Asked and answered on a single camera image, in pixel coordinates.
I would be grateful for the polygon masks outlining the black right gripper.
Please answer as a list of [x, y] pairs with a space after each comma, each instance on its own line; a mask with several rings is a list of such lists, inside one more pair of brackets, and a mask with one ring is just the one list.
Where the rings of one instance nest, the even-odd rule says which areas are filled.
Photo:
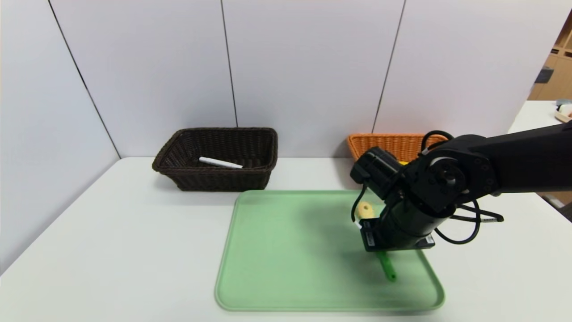
[[359, 229], [366, 251], [423, 250], [436, 245], [433, 231], [451, 217], [451, 206], [427, 212], [401, 200], [380, 214], [371, 204], [359, 202]]

